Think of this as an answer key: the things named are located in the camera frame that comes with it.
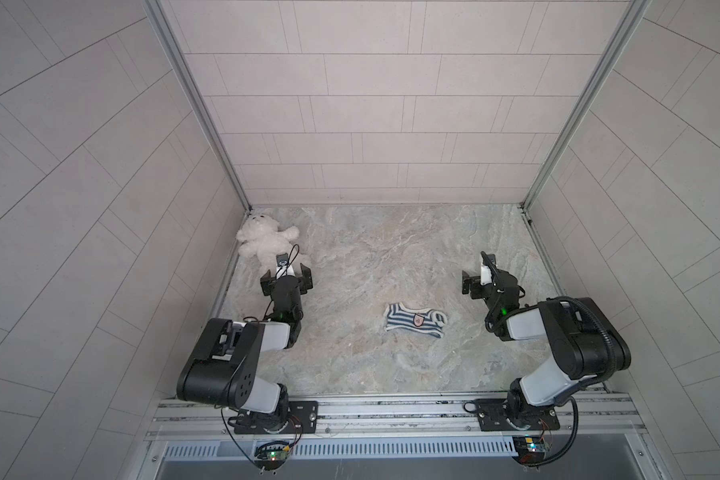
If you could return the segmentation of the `white teddy bear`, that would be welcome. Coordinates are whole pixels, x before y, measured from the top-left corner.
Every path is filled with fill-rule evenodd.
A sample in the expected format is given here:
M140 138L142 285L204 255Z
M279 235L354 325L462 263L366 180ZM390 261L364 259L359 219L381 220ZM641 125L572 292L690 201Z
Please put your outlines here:
M239 255L243 258L257 258L259 274L263 275L277 268L277 256L289 254L299 239L296 226L279 230L279 222L264 214L251 215L238 230L236 239L241 243Z

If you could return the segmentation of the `blue white striped sweater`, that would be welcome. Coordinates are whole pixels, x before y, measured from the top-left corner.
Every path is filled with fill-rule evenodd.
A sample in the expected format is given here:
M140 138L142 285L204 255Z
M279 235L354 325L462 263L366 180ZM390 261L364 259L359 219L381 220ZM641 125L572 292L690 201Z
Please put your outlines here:
M440 310L410 309L402 303L389 304L384 318L386 331L401 329L438 339L443 337L443 328L448 323L447 315Z

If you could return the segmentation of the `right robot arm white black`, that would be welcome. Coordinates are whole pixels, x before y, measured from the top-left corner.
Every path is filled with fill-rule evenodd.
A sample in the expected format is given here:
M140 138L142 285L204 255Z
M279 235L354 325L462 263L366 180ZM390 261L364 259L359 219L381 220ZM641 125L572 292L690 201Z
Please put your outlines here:
M557 407L631 364L629 347L591 298L558 296L522 306L525 290L514 275L497 267L493 254L481 254L478 275L462 273L462 293L485 303L486 330L500 340L544 339L551 351L535 371L513 380L504 400L465 405L483 431L555 430Z

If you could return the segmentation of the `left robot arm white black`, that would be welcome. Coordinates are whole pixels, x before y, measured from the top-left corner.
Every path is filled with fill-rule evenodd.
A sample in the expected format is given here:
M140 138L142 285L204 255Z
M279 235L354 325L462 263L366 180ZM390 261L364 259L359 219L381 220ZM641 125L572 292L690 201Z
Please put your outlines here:
M311 270L305 265L300 270L299 276L262 276L263 294L273 304L264 319L207 322L179 375L178 399L235 412L227 424L239 435L316 431L317 402L292 401L285 385L257 375L263 352L286 350L297 342L304 317L301 296L313 288Z

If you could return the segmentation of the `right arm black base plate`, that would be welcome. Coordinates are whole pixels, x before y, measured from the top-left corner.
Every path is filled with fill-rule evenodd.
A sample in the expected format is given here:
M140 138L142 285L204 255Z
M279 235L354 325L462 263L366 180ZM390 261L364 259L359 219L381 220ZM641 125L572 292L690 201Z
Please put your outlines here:
M513 404L498 398L476 399L469 413L477 417L482 432L541 431L560 429L559 418L551 406Z

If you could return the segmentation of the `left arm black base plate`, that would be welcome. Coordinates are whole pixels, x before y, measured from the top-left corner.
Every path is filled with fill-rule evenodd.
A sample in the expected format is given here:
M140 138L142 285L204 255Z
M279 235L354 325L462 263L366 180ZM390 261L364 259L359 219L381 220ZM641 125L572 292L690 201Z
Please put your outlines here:
M271 414L243 410L227 424L237 435L297 435L316 431L319 403L289 401Z

